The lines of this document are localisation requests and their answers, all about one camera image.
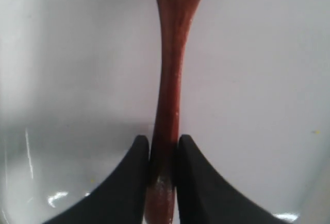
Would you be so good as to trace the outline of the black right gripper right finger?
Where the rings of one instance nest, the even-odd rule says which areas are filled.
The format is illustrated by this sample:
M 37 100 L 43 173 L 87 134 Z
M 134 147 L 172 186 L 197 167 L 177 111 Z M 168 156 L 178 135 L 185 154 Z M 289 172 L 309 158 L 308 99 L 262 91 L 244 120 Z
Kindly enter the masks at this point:
M 177 148 L 177 202 L 180 223 L 285 223 L 229 184 L 189 135 Z

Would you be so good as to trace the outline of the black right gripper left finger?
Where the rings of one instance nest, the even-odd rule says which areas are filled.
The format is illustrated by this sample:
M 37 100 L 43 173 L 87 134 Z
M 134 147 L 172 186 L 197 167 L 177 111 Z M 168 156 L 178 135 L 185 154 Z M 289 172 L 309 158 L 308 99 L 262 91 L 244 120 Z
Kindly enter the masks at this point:
M 46 223 L 142 223 L 148 162 L 149 142 L 139 135 L 104 182 Z

